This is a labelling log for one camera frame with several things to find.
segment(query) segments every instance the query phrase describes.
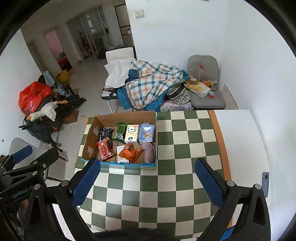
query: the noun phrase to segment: green and white checkered tablecloth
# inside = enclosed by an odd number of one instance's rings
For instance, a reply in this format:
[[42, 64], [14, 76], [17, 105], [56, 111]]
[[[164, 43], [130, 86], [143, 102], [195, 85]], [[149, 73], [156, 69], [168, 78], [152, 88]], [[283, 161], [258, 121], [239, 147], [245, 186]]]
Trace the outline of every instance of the green and white checkered tablecloth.
[[[94, 230], [147, 227], [180, 239], [198, 237], [217, 212], [194, 172], [203, 157], [223, 176], [213, 124], [205, 110], [157, 113], [156, 169], [101, 168], [83, 205]], [[75, 171], [85, 162], [78, 157]]]

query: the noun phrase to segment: red plastic bag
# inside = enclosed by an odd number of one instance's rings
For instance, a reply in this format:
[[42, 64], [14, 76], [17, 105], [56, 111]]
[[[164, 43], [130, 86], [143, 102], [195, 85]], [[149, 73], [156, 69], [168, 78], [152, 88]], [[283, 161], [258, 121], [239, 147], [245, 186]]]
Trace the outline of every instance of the red plastic bag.
[[54, 96], [52, 89], [48, 85], [35, 81], [20, 92], [19, 107], [25, 116], [28, 116], [36, 112], [47, 96]]

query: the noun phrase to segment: chair seat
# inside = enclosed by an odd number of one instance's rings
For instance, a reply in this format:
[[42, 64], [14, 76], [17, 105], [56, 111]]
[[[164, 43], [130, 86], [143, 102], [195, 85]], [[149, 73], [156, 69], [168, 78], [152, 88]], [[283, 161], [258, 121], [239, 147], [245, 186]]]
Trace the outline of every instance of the chair seat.
[[113, 95], [111, 95], [112, 93], [109, 92], [109, 91], [103, 91], [102, 94], [101, 94], [101, 98], [103, 100], [117, 100], [118, 99], [118, 96], [113, 93]]
[[209, 95], [206, 98], [202, 99], [190, 90], [189, 93], [191, 98], [191, 104], [193, 107], [197, 109], [222, 110], [226, 106], [226, 102], [222, 94], [218, 90], [213, 91], [215, 96], [213, 99], [211, 99]]

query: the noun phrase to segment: gray chair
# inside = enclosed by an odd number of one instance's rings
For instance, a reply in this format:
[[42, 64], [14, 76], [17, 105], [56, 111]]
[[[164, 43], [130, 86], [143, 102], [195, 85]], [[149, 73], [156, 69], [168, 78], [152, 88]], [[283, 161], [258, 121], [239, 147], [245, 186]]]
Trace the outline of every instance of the gray chair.
[[[204, 68], [204, 79], [211, 81], [219, 81], [219, 69], [217, 60], [209, 55], [193, 55], [188, 60], [188, 75], [197, 77], [199, 66], [202, 65]], [[209, 95], [202, 99], [197, 94], [189, 91], [191, 104], [196, 109], [202, 110], [222, 110], [226, 106], [226, 102], [222, 94], [215, 90], [213, 91], [215, 97], [211, 99]]]

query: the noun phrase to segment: chair backrest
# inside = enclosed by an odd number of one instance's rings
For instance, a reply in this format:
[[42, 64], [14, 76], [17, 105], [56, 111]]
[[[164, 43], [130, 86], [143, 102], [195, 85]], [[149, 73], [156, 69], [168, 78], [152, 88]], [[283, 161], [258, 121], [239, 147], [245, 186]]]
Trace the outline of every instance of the chair backrest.
[[114, 49], [106, 52], [107, 63], [120, 58], [134, 58], [133, 47]]
[[219, 81], [217, 60], [209, 55], [193, 55], [188, 60], [188, 75], [198, 77], [199, 66], [202, 65], [205, 80]]

